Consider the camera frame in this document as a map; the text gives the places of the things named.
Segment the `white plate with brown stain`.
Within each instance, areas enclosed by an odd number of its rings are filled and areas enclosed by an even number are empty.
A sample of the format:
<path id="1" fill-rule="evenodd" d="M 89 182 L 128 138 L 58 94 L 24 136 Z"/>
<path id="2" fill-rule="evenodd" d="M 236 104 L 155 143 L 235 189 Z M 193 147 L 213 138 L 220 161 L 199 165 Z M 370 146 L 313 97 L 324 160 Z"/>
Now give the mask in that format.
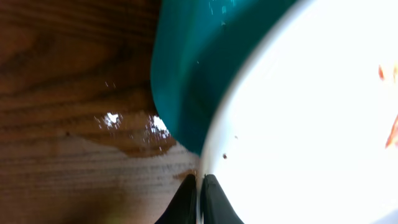
<path id="1" fill-rule="evenodd" d="M 300 1 L 213 118 L 199 172 L 244 223 L 397 222 L 397 2 Z"/>

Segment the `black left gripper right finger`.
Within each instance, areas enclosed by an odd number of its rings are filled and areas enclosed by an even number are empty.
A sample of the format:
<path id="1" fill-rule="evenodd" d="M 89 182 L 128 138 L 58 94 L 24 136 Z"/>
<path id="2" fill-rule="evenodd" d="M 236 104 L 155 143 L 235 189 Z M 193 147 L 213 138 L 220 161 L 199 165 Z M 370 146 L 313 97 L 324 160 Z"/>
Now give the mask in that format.
<path id="1" fill-rule="evenodd" d="M 243 224 L 213 174 L 203 179 L 200 214 L 204 224 Z"/>

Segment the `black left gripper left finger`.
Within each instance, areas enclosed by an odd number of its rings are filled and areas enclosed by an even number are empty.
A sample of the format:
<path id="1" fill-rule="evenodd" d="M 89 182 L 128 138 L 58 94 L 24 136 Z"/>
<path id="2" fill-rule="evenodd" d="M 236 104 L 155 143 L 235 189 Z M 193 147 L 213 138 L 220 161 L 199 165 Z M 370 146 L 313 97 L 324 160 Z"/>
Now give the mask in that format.
<path id="1" fill-rule="evenodd" d="M 196 224 L 196 186 L 196 177 L 193 174 L 188 174 L 155 224 Z"/>

